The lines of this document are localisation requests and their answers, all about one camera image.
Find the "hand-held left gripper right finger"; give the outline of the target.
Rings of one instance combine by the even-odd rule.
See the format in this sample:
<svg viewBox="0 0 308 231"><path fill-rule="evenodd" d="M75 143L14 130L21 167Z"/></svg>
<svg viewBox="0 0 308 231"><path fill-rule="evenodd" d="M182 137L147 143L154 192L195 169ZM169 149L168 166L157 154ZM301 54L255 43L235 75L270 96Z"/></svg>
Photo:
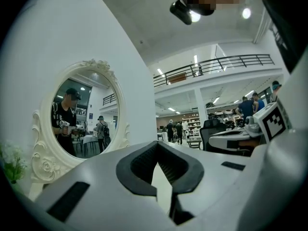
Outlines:
<svg viewBox="0 0 308 231"><path fill-rule="evenodd" d="M157 162L174 194L193 192L204 176L204 167L197 159L163 142L157 143Z"/></svg>

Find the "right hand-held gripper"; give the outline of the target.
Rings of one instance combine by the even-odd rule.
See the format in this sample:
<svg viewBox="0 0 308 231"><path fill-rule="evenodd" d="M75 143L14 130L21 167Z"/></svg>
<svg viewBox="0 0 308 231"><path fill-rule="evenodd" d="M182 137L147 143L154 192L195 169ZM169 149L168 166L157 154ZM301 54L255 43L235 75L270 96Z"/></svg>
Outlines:
<svg viewBox="0 0 308 231"><path fill-rule="evenodd" d="M252 147L241 146L240 142L263 136L266 144L275 137L287 131L290 127L288 115L281 102L267 104L253 116L245 120L244 129L229 130L213 134L209 137L210 146L222 150L224 153L251 153Z"/></svg>

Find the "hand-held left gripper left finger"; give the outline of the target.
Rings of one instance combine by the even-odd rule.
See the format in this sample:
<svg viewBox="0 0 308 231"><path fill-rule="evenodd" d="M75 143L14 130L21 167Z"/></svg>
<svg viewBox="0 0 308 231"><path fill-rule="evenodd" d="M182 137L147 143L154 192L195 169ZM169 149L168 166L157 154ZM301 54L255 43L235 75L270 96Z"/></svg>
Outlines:
<svg viewBox="0 0 308 231"><path fill-rule="evenodd" d="M132 194L157 196L156 187L152 186L154 169L157 165L157 141L123 157L116 165L119 182Z"/></svg>

